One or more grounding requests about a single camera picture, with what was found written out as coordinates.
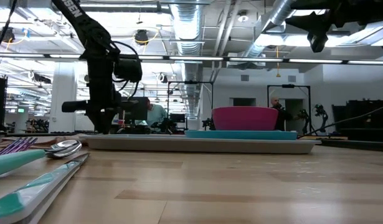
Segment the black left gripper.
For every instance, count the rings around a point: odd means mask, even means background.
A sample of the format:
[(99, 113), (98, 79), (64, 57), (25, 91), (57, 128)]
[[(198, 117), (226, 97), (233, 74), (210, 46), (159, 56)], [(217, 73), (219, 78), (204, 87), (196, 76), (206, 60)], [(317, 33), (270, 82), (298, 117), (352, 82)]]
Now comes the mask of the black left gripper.
[(100, 118), (101, 110), (112, 108), (114, 104), (113, 66), (112, 60), (87, 58), (90, 99), (65, 101), (62, 104), (62, 112), (64, 113), (85, 110), (86, 115), (94, 125), (95, 131), (103, 134), (110, 132), (112, 120), (116, 115), (115, 112), (103, 112)]

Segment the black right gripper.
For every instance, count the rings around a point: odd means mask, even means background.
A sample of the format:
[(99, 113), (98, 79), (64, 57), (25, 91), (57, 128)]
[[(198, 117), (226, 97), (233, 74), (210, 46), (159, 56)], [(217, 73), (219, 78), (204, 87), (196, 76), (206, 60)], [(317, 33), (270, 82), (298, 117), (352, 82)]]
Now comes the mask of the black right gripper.
[(321, 52), (328, 41), (327, 32), (332, 25), (342, 27), (347, 22), (361, 20), (366, 1), (322, 1), (328, 7), (323, 14), (312, 12), (306, 16), (292, 16), (285, 19), (291, 26), (308, 32), (307, 39), (314, 53)]

